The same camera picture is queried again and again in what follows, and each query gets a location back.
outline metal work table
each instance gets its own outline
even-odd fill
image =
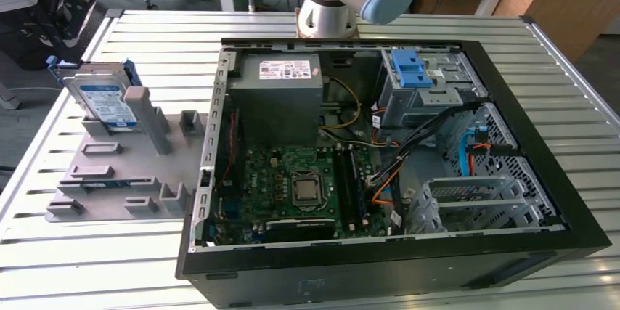
[[[321,303],[309,308],[618,309],[620,307],[620,123],[535,25],[518,18],[405,16],[361,23],[363,38],[483,43],[615,245],[502,289]],[[222,37],[294,37],[293,14],[130,11],[107,18],[86,60],[131,57],[154,105],[209,111]],[[45,220],[55,185],[83,136],[67,90],[0,195],[3,309],[213,309],[175,278],[183,222]]]

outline floor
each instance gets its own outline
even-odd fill
[[[101,0],[109,8],[145,9],[145,0]],[[221,10],[218,0],[153,0],[161,10]],[[286,11],[286,0],[263,0],[265,7]],[[602,36],[577,63],[594,88],[620,112],[620,36]],[[27,72],[0,52],[0,82],[15,90],[22,108],[0,109],[0,166],[18,166],[33,138],[59,95],[55,79],[47,71]],[[0,189],[10,173],[0,171]]]

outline motherboard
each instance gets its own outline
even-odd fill
[[[245,165],[243,196],[222,203],[231,243],[386,235],[383,210],[367,210],[366,147],[249,149]]]

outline green motherboard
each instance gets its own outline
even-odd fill
[[[333,238],[367,237],[386,235],[385,214],[382,209],[371,208],[355,202],[355,209],[365,210],[363,224],[357,228],[343,221],[343,213],[357,215],[342,209],[339,185],[342,171],[335,164],[335,147],[281,147],[273,149],[249,149],[245,169],[243,197],[237,202],[225,202],[226,211],[239,210],[238,224],[229,227],[231,243],[263,242],[259,229],[263,222],[286,219],[330,219],[335,221]],[[357,176],[373,173],[371,154],[366,147],[347,150],[355,159],[349,162]]]

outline cpu socket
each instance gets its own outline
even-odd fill
[[[302,211],[313,211],[322,202],[323,184],[317,171],[299,171],[293,174],[293,204]]]

